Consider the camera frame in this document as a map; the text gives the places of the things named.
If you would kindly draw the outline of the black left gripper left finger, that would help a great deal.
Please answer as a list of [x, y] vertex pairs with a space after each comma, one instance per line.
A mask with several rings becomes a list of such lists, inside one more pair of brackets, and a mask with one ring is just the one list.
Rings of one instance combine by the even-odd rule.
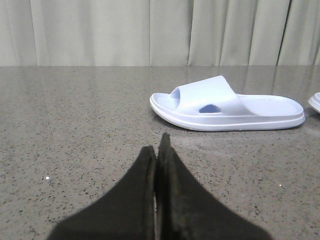
[[103, 197], [64, 219], [50, 240], [153, 240], [156, 156], [141, 149], [132, 167]]

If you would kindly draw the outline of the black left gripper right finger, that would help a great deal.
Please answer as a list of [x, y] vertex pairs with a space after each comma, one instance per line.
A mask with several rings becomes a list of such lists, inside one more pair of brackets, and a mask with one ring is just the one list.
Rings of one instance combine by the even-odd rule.
[[212, 196], [161, 137], [156, 167], [156, 228], [161, 240], [270, 240], [263, 228]]

